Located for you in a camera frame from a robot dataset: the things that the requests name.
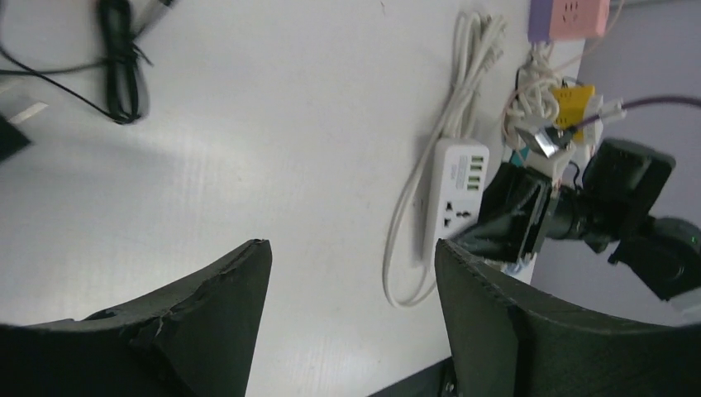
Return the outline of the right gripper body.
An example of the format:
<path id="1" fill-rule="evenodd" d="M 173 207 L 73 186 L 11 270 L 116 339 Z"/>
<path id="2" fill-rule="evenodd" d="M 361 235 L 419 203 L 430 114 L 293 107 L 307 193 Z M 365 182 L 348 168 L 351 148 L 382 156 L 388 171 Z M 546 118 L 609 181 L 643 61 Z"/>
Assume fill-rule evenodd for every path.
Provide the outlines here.
<path id="1" fill-rule="evenodd" d="M 478 220 L 451 238 L 484 258 L 515 263 L 533 256 L 543 242 L 583 240 L 586 206 L 579 191 L 554 186 L 535 170 L 503 163 L 484 191 Z"/>

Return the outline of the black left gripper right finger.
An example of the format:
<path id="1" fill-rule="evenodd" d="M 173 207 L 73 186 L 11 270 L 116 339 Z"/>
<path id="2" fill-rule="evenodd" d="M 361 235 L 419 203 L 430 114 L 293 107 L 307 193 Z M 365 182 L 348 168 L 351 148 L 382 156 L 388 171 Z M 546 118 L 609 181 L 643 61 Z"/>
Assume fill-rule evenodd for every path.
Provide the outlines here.
<path id="1" fill-rule="evenodd" d="M 697 396 L 700 327 L 571 304 L 440 240 L 435 277 L 464 396 Z"/>

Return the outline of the white power strip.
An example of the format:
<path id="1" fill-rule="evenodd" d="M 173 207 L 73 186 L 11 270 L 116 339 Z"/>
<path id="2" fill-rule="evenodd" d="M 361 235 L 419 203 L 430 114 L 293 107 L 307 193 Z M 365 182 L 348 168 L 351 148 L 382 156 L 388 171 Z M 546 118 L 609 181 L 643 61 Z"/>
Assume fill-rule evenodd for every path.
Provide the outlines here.
<path id="1" fill-rule="evenodd" d="M 433 261 L 438 240 L 450 239 L 477 221 L 488 164 L 488 147 L 473 139 L 437 142 L 424 233 L 425 261 Z"/>

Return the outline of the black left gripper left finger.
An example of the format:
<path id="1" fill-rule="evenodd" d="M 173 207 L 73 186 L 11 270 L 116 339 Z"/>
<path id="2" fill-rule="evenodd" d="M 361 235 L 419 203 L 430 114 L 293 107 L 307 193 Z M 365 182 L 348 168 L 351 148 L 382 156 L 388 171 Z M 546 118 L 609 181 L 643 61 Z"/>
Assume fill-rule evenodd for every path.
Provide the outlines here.
<path id="1" fill-rule="evenodd" d="M 272 251 L 251 240 L 77 321 L 1 327 L 4 396 L 243 396 Z"/>

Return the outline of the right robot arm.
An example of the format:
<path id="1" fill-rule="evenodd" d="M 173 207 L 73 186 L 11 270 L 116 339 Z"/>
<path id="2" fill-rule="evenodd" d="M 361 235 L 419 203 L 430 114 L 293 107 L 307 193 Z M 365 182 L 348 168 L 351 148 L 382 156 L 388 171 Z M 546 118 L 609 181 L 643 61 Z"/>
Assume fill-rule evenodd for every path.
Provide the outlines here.
<path id="1" fill-rule="evenodd" d="M 451 242 L 493 261 L 516 263 L 537 254 L 546 239 L 584 242 L 595 253 L 632 269 L 661 300 L 700 289 L 700 229 L 680 218 L 649 214 L 675 159 L 633 141 L 603 140 L 581 185 L 556 187 L 525 166 L 499 167 L 487 187 L 477 223 Z"/>

